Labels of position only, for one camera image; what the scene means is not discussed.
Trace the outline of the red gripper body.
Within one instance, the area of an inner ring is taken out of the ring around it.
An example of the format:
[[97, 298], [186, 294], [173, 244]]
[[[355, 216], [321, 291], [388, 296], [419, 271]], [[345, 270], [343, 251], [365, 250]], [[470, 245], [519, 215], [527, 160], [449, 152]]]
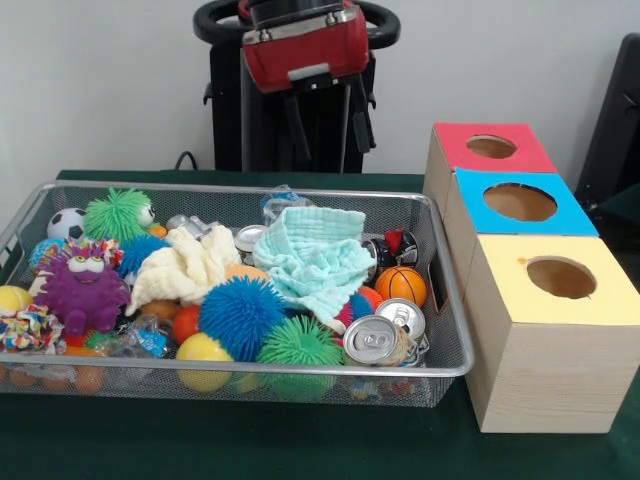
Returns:
[[243, 35], [249, 73], [263, 93], [289, 90], [305, 78], [328, 73], [342, 78], [368, 63], [368, 34], [361, 12], [325, 15]]

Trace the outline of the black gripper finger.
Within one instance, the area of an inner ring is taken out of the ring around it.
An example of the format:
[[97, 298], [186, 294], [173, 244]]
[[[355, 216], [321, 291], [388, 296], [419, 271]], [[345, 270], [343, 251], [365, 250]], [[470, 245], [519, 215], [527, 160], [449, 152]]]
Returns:
[[357, 148], [361, 153], [369, 153], [376, 147], [376, 143], [368, 111], [369, 102], [361, 74], [355, 74], [352, 78], [351, 104], [353, 107], [351, 122]]
[[298, 159], [310, 159], [311, 154], [300, 115], [297, 95], [294, 91], [285, 91], [281, 96], [296, 156]]

